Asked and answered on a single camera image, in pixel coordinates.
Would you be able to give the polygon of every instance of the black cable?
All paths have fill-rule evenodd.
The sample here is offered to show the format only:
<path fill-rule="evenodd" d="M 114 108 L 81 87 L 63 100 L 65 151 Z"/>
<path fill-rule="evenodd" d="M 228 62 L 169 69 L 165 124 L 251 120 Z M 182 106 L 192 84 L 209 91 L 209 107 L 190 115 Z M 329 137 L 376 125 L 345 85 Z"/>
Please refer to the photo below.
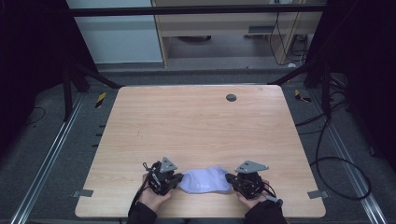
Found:
<path fill-rule="evenodd" d="M 40 117 L 39 119 L 36 119 L 36 120 L 34 120 L 34 121 L 32 121 L 32 122 L 29 122 L 29 123 L 25 123 L 25 124 L 24 124 L 25 126 L 31 125 L 31 124 L 34 124 L 34 123 L 37 123 L 37 122 L 39 122 L 41 119 L 43 119 L 44 116 L 46 116 L 46 113 L 47 113 L 47 112 L 46 112 L 46 110 L 45 110 L 43 107 L 36 106 L 35 109 L 41 109 L 41 110 L 43 111 L 43 114 L 41 115 L 41 117 Z"/>
<path fill-rule="evenodd" d="M 131 215 L 131 212 L 134 210 L 134 207 L 136 206 L 136 203 L 139 200 L 140 195 L 142 195 L 142 192 L 145 189 L 149 188 L 149 187 L 145 188 L 145 186 L 146 186 L 146 184 L 149 181 L 149 176 L 152 173 L 152 169 L 148 168 L 148 166 L 147 166 L 147 164 L 145 162 L 143 162 L 143 166 L 146 168 L 146 171 L 148 171 L 148 174 L 146 175 L 146 179 L 143 181 L 142 186 L 140 186 L 139 190 L 137 191 L 136 195 L 134 196 L 134 199 L 132 200 L 131 207 L 130 207 L 129 212 L 128 212 L 128 217 Z"/>
<path fill-rule="evenodd" d="M 303 134 L 320 133 L 320 132 L 321 132 L 321 130 L 314 131 L 314 132 L 309 132 L 309 133 L 298 133 L 298 134 L 303 135 Z"/>
<path fill-rule="evenodd" d="M 275 52 L 274 52 L 274 49 L 273 49 L 273 46 L 272 46 L 272 36 L 273 36 L 273 34 L 274 34 L 274 31 L 275 31 L 276 27 L 277 27 L 277 31 L 278 31 L 278 33 L 279 33 L 280 42 L 281 42 L 281 44 L 282 44 L 283 53 L 285 54 L 286 58 L 290 60 L 290 61 L 287 62 L 287 63 L 279 63 L 279 62 L 277 61 L 277 59 L 276 59 L 276 56 L 275 56 Z M 271 34 L 270 34 L 269 42 L 270 42 L 270 43 L 269 43 L 269 44 L 270 44 L 270 49 L 271 49 L 271 51 L 272 51 L 272 53 L 273 53 L 273 56 L 274 56 L 274 58 L 275 58 L 275 62 L 276 62 L 277 65 L 286 65 L 286 64 L 288 64 L 288 63 L 296 63 L 296 62 L 299 62 L 299 60 L 294 60 L 294 59 L 289 58 L 289 57 L 288 57 L 288 53 L 286 52 L 285 44 L 284 44 L 284 42 L 283 42 L 283 38 L 282 38 L 282 35 L 280 34 L 280 30 L 279 30 L 279 12 L 276 13 L 276 21 L 275 21 L 275 24 L 274 24 L 274 28 L 273 28 L 273 30 L 272 30 L 272 32 L 271 32 Z"/>
<path fill-rule="evenodd" d="M 271 185 L 263 182 L 264 185 L 268 186 L 268 188 L 272 191 L 270 191 L 269 189 L 264 188 L 265 192 L 267 192 L 269 195 L 273 196 L 274 198 L 276 198 L 276 194 L 275 194 L 275 190 L 271 187 Z"/>
<path fill-rule="evenodd" d="M 344 104 L 345 102 L 346 102 L 346 100 L 343 100 L 343 101 L 341 101 L 341 102 L 339 102 L 339 103 L 333 105 L 333 106 L 332 106 L 332 112 L 335 111 L 335 109 L 336 109 L 339 105 L 342 105 L 342 104 Z M 320 118 L 323 117 L 323 116 L 325 116 L 325 113 L 321 113 L 321 114 L 319 114 L 319 115 L 317 115 L 317 116 L 315 116 L 315 117 L 313 117 L 313 118 L 311 118 L 311 119 L 306 119 L 305 121 L 302 121 L 302 122 L 300 122 L 300 123 L 295 124 L 295 126 L 296 126 L 296 127 L 299 127 L 299 126 L 306 125 L 306 124 L 311 123 L 311 122 L 313 122 L 313 121 L 315 121 L 315 120 L 317 120 L 317 119 L 320 119 Z"/>
<path fill-rule="evenodd" d="M 367 198 L 367 197 L 371 194 L 372 185 L 371 185 L 370 179 L 367 177 L 367 175 L 363 172 L 363 170 L 362 170 L 361 168 L 359 168 L 357 165 L 355 165 L 355 164 L 352 163 L 351 161 L 347 161 L 347 160 L 342 159 L 342 158 L 338 158 L 338 157 L 323 157 L 323 158 L 319 158 L 319 157 L 318 157 L 319 148 L 320 148 L 320 143 L 321 143 L 321 140 L 322 140 L 324 131 L 325 131 L 326 127 L 330 124 L 330 122 L 331 122 L 331 119 L 330 119 L 330 118 L 326 118 L 325 124 L 323 125 L 323 128 L 322 128 L 322 130 L 321 130 L 321 132 L 320 132 L 320 136 L 319 136 L 319 139 L 318 139 L 318 144 L 317 144 L 317 149 L 316 149 L 315 160 L 314 160 L 313 162 L 310 163 L 310 166 L 313 166 L 314 164 L 317 166 L 317 172 L 318 172 L 318 176 L 319 176 L 320 180 L 323 182 L 323 184 L 324 184 L 329 190 L 331 190 L 331 191 L 334 192 L 335 194 L 337 194 L 337 195 L 339 195 L 340 197 L 343 197 L 343 198 L 345 198 L 345 199 L 349 199 L 349 200 L 353 200 L 353 201 L 358 201 L 358 200 L 365 199 L 365 198 Z M 320 169 L 319 169 L 319 162 L 320 162 L 320 161 L 325 161 L 325 160 L 339 160 L 339 161 L 344 161 L 344 162 L 346 162 L 346 163 L 352 165 L 353 167 L 355 167 L 357 170 L 359 170 L 359 171 L 361 172 L 361 175 L 363 176 L 364 180 L 366 181 L 366 184 L 367 184 L 367 187 L 368 187 L 367 192 L 366 192 L 363 196 L 360 196 L 360 197 L 352 197 L 352 196 L 345 195 L 345 194 L 343 194 L 343 193 L 341 193 L 341 192 L 335 190 L 334 188 L 332 188 L 332 187 L 325 181 L 325 179 L 323 178 L 323 176 L 322 176 L 322 174 L 321 174 L 321 172 L 320 172 Z"/>
<path fill-rule="evenodd" d="M 305 35 L 303 55 L 300 57 L 300 62 L 301 62 L 301 59 L 303 59 L 302 65 L 305 64 L 307 53 L 308 53 L 308 35 Z"/>
<path fill-rule="evenodd" d="M 317 52 L 315 53 L 314 57 L 311 58 L 311 60 L 309 60 L 307 63 L 305 63 L 304 66 L 298 67 L 297 69 L 293 70 L 289 74 L 287 74 L 275 81 L 267 83 L 267 85 L 280 86 L 280 85 L 284 84 L 285 82 L 287 82 L 288 80 L 300 75 L 303 72 L 306 72 L 307 69 L 314 66 L 316 63 L 320 63 L 321 61 L 324 61 L 326 59 L 326 57 L 328 56 L 327 54 L 329 51 L 329 46 L 334 41 L 334 37 L 336 35 L 338 35 L 338 31 L 341 29 L 344 22 L 350 16 L 350 14 L 352 13 L 353 9 L 358 4 L 358 2 L 359 2 L 359 0 L 355 0 L 355 3 L 352 6 L 352 8 L 348 11 L 348 13 L 345 15 L 345 17 L 337 24 L 337 26 L 332 30 L 332 32 L 324 40 L 324 43 L 318 48 Z"/>
<path fill-rule="evenodd" d="M 308 51 L 308 50 L 306 50 L 307 38 L 308 38 L 307 35 L 305 35 L 303 49 L 294 49 L 294 45 L 295 45 L 296 40 L 297 40 L 297 35 L 294 36 L 293 40 L 291 41 L 291 45 L 290 45 L 290 52 L 291 52 L 292 55 L 297 56 L 297 57 L 301 57 L 303 54 L 306 54 L 306 52 Z"/>

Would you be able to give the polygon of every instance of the floor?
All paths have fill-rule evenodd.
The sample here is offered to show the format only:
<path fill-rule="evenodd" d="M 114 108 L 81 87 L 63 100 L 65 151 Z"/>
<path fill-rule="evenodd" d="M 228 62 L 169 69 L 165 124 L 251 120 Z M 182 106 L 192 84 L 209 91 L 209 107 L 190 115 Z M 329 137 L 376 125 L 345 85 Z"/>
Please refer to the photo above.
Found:
<path fill-rule="evenodd" d="M 296 41 L 295 49 L 302 43 Z M 176 85 L 176 84 L 264 84 L 285 76 L 303 61 L 299 56 L 292 63 L 276 63 L 268 42 L 263 36 L 212 36 L 209 41 L 200 37 L 183 37 L 172 40 L 169 64 L 163 68 L 138 69 L 127 73 L 103 73 L 105 77 L 126 85 Z M 20 137 L 12 146 L 12 155 L 0 172 L 0 223 L 8 223 L 18 209 L 25 209 L 30 223 L 119 223 L 117 218 L 81 219 L 74 209 L 78 198 L 75 190 L 82 189 L 89 172 L 100 133 L 111 111 L 117 90 L 88 78 L 88 93 L 74 94 L 75 102 L 81 101 L 75 121 L 67 130 L 67 138 L 57 135 L 64 127 L 62 86 L 43 91 L 36 98 L 36 107 Z M 319 88 L 306 90 L 304 74 L 284 84 L 290 112 L 296 123 L 321 113 Z M 295 90 L 303 98 L 296 99 Z M 105 91 L 106 99 L 101 108 L 94 107 L 98 95 Z M 334 104 L 344 100 L 342 95 L 333 96 Z M 318 119 L 297 130 L 309 161 L 315 160 L 319 133 L 324 119 Z M 50 154 L 53 142 L 60 143 L 59 150 Z M 323 134 L 320 144 L 321 156 L 338 156 L 354 161 L 370 178 L 372 194 L 364 200 L 347 200 L 333 193 L 312 171 L 318 188 L 331 197 L 323 199 L 327 209 L 320 219 L 291 218 L 291 223 L 396 223 L 396 175 L 382 158 L 372 157 L 369 146 L 362 137 L 347 105 L 334 109 L 332 123 Z M 365 192 L 365 182 L 355 169 L 339 161 L 320 164 L 324 179 L 337 191 L 356 197 Z M 36 178 L 45 174 L 45 178 Z M 178 223 L 180 220 L 159 219 L 158 223 Z M 194 223 L 230 223 L 227 220 L 194 220 Z"/>

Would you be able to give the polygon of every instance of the white cabinet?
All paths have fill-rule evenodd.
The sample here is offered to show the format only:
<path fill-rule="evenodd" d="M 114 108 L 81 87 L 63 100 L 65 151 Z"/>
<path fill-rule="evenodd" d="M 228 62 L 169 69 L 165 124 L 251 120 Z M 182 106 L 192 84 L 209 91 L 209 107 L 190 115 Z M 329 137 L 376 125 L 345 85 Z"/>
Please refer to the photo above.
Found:
<path fill-rule="evenodd" d="M 70 8 L 151 7 L 149 0 L 67 0 Z M 162 63 L 153 16 L 76 17 L 98 65 Z"/>

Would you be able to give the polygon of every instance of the table surface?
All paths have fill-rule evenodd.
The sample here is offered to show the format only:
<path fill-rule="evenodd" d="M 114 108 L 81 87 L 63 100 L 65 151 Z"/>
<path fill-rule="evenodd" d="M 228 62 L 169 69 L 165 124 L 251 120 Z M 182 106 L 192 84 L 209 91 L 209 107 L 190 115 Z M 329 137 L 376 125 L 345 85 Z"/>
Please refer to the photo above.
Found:
<path fill-rule="evenodd" d="M 228 94 L 236 101 L 229 102 Z M 167 157 L 177 173 L 219 165 L 229 173 L 244 161 L 260 171 L 284 201 L 285 217 L 323 217 L 303 146 L 280 87 L 266 85 L 145 86 L 121 88 L 78 200 L 78 217 L 127 217 L 150 166 Z M 187 194 L 177 188 L 159 217 L 243 217 L 228 194 Z"/>

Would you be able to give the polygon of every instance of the cable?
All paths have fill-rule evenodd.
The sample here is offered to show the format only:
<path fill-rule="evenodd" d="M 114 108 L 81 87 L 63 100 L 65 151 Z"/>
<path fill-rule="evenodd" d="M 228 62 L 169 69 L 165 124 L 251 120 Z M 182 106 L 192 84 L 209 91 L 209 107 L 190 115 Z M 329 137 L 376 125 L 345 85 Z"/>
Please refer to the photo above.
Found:
<path fill-rule="evenodd" d="M 309 132 L 309 133 L 298 133 L 298 134 L 303 135 L 303 134 L 320 133 L 320 132 L 321 132 L 321 130 L 314 131 L 314 132 Z"/>
<path fill-rule="evenodd" d="M 324 184 L 329 190 L 331 190 L 332 192 L 334 192 L 334 193 L 337 194 L 338 196 L 343 197 L 343 198 L 345 198 L 345 199 L 353 200 L 353 201 L 359 201 L 359 200 L 365 199 L 365 198 L 367 198 L 367 197 L 371 194 L 372 185 L 371 185 L 370 179 L 367 177 L 367 175 L 363 172 L 363 170 L 362 170 L 361 168 L 359 168 L 359 167 L 358 167 L 357 165 L 355 165 L 353 162 L 347 161 L 347 160 L 342 159 L 342 158 L 338 158 L 338 157 L 323 157 L 323 158 L 319 158 L 319 157 L 318 157 L 319 148 L 320 148 L 320 143 L 321 143 L 321 140 L 322 140 L 324 131 L 325 131 L 326 127 L 330 124 L 330 122 L 331 122 L 331 119 L 330 119 L 330 118 L 326 118 L 325 125 L 323 125 L 323 128 L 322 128 L 322 130 L 321 130 L 321 132 L 320 132 L 320 136 L 319 136 L 319 139 L 318 139 L 318 144 L 317 144 L 317 149 L 316 149 L 315 160 L 314 160 L 313 162 L 310 163 L 310 166 L 313 166 L 313 165 L 316 165 L 316 166 L 317 166 L 317 172 L 318 172 L 318 176 L 319 176 L 320 180 L 323 182 L 323 184 Z M 363 196 L 360 196 L 360 197 L 352 197 L 352 196 L 345 195 L 345 194 L 343 194 L 343 193 L 341 193 L 341 192 L 335 190 L 334 188 L 332 188 L 332 187 L 325 181 L 325 179 L 323 178 L 323 176 L 322 176 L 322 174 L 321 174 L 321 172 L 320 172 L 320 169 L 319 169 L 319 162 L 320 162 L 320 161 L 325 161 L 325 160 L 338 160 L 338 161 L 344 161 L 344 162 L 346 162 L 346 163 L 352 165 L 353 167 L 355 167 L 357 170 L 359 170 L 359 172 L 361 172 L 361 175 L 363 176 L 363 178 L 364 178 L 364 180 L 366 181 L 366 184 L 367 184 L 367 186 L 368 186 L 367 192 L 366 192 Z"/>
<path fill-rule="evenodd" d="M 149 187 L 146 187 L 146 184 L 149 181 L 149 176 L 152 173 L 152 169 L 148 168 L 148 166 L 147 166 L 147 164 L 145 162 L 143 162 L 143 166 L 146 168 L 146 171 L 148 171 L 148 174 L 146 175 L 145 181 L 143 181 L 142 186 L 140 186 L 139 190 L 137 191 L 136 195 L 134 196 L 134 199 L 132 200 L 131 207 L 130 207 L 129 212 L 128 212 L 128 217 L 131 215 L 131 212 L 134 210 L 134 207 L 136 206 L 137 200 L 139 200 L 140 195 L 142 195 L 142 192 L 145 189 L 149 188 Z"/>
<path fill-rule="evenodd" d="M 301 54 L 300 57 L 300 65 L 305 64 L 306 53 L 308 52 L 307 48 L 308 48 L 308 35 L 305 35 L 303 53 Z"/>
<path fill-rule="evenodd" d="M 276 198 L 276 194 L 275 194 L 275 190 L 271 187 L 271 185 L 263 182 L 264 185 L 268 186 L 268 188 L 272 191 L 270 191 L 269 189 L 264 188 L 265 192 L 267 192 L 268 194 L 270 194 L 271 196 L 273 196 L 274 198 Z"/>
<path fill-rule="evenodd" d="M 306 50 L 308 37 L 307 37 L 307 35 L 305 35 L 303 49 L 294 49 L 294 45 L 296 43 L 296 40 L 299 40 L 297 37 L 298 36 L 295 35 L 293 40 L 291 41 L 290 52 L 294 56 L 301 57 L 302 55 L 305 55 L 308 52 L 308 50 Z"/>
<path fill-rule="evenodd" d="M 279 63 L 279 62 L 277 61 L 277 59 L 276 59 L 276 56 L 275 56 L 275 52 L 274 52 L 274 49 L 273 49 L 273 46 L 272 46 L 272 36 L 273 36 L 273 34 L 274 34 L 274 31 L 275 31 L 276 27 L 277 27 L 277 31 L 278 31 L 278 33 L 279 33 L 279 39 L 280 39 L 280 42 L 281 42 L 281 45 L 282 45 L 282 48 L 283 48 L 283 53 L 285 54 L 286 58 L 290 60 L 290 61 L 287 62 L 287 63 Z M 282 38 L 282 35 L 280 34 L 280 30 L 279 30 L 279 12 L 276 13 L 276 21 L 275 21 L 275 24 L 274 24 L 274 28 L 273 28 L 273 30 L 272 30 L 272 32 L 271 32 L 271 34 L 270 34 L 269 42 L 270 42 L 270 43 L 269 43 L 269 44 L 270 44 L 270 49 L 271 49 L 271 51 L 272 51 L 272 53 L 273 53 L 273 56 L 274 56 L 274 58 L 275 58 L 275 62 L 276 62 L 277 65 L 286 65 L 286 64 L 288 64 L 288 63 L 296 63 L 296 62 L 299 62 L 299 60 L 293 60 L 293 59 L 289 58 L 289 57 L 288 57 L 288 54 L 287 54 L 287 52 L 286 52 L 285 44 L 284 44 L 284 42 L 283 42 L 283 38 Z"/>
<path fill-rule="evenodd" d="M 39 121 L 40 121 L 41 119 L 43 119 L 44 116 L 46 115 L 46 110 L 45 110 L 43 107 L 37 106 L 37 107 L 35 107 L 35 109 L 41 109 L 41 110 L 43 111 L 43 114 L 41 115 L 41 117 L 40 117 L 39 119 L 34 120 L 34 121 L 32 121 L 32 122 L 29 122 L 29 123 L 25 123 L 25 124 L 24 124 L 25 126 L 31 125 L 31 124 L 34 124 L 34 123 L 39 122 Z"/>
<path fill-rule="evenodd" d="M 347 100 L 343 100 L 343 101 L 341 101 L 341 102 L 335 104 L 335 105 L 331 108 L 331 111 L 332 111 L 332 112 L 333 112 L 333 111 L 336 111 L 336 108 L 337 108 L 339 105 L 344 104 L 346 101 L 347 101 Z M 321 113 L 321 114 L 319 114 L 319 115 L 317 115 L 317 116 L 315 116 L 315 117 L 313 117 L 313 118 L 311 118 L 311 119 L 306 119 L 305 121 L 302 121 L 302 122 L 300 122 L 300 123 L 295 124 L 295 126 L 296 126 L 296 127 L 304 126 L 304 125 L 306 125 L 306 124 L 308 124 L 308 123 L 311 123 L 311 122 L 313 122 L 313 121 L 315 121 L 315 120 L 317 120 L 317 119 L 320 119 L 320 118 L 323 117 L 323 116 L 325 116 L 325 113 Z"/>

